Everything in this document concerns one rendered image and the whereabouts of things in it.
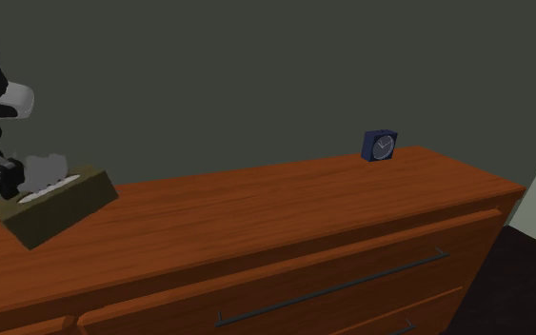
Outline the blue square alarm clock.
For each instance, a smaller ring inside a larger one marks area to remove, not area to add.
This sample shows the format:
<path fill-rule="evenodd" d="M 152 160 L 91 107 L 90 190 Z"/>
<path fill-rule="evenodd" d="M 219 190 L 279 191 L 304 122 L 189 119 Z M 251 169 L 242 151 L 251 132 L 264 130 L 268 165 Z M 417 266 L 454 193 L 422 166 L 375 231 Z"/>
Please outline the blue square alarm clock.
<path fill-rule="evenodd" d="M 397 136 L 398 133 L 390 129 L 366 131 L 361 157 L 369 162 L 391 159 L 395 150 Z"/>

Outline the brown wooden chest of drawers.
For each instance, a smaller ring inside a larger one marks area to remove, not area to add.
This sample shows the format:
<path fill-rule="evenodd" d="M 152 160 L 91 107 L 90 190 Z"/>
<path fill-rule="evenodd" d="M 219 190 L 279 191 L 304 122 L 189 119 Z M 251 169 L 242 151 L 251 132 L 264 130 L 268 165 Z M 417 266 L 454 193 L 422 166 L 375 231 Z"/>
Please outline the brown wooden chest of drawers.
<path fill-rule="evenodd" d="M 0 335 L 439 335 L 524 193 L 422 147 L 124 185 L 0 224 Z"/>

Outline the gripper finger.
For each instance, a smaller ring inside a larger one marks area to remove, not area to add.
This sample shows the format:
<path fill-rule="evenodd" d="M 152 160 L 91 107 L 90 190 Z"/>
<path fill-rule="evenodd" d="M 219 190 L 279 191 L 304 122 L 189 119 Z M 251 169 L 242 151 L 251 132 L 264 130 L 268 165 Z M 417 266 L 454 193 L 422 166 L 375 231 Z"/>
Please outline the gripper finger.
<path fill-rule="evenodd" d="M 17 159 L 0 154 L 0 196 L 9 200 L 19 194 L 18 187 L 25 182 L 24 165 Z"/>

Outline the olive tissue box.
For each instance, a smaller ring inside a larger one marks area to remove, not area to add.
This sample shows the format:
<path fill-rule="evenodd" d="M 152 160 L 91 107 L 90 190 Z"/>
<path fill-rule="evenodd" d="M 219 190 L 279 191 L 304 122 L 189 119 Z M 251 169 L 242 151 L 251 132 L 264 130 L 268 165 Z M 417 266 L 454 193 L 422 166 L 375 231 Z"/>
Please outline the olive tissue box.
<path fill-rule="evenodd" d="M 0 199 L 0 223 L 27 249 L 118 199 L 108 174 L 97 167 L 68 167 L 65 156 L 30 155 L 20 169 L 19 193 Z"/>

